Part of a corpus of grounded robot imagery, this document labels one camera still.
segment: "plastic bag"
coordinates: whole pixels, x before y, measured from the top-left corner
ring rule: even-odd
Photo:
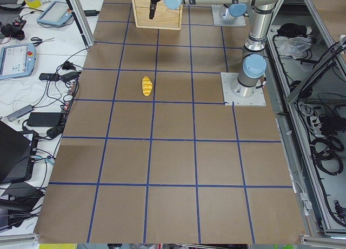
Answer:
[[[294,37],[288,39],[278,48],[279,54],[291,56],[293,59],[303,58],[307,55],[306,50],[311,47],[312,39],[308,37]]]

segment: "metal bracket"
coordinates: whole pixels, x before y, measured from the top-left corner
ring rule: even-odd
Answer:
[[[214,26],[236,26],[245,27],[246,22],[244,16],[237,17],[232,21],[225,21],[220,17],[220,11],[223,7],[221,5],[212,5],[212,18],[214,20]]]
[[[256,89],[251,97],[243,98],[235,95],[231,83],[238,77],[238,73],[221,73],[223,100],[226,106],[266,106],[262,88]]]

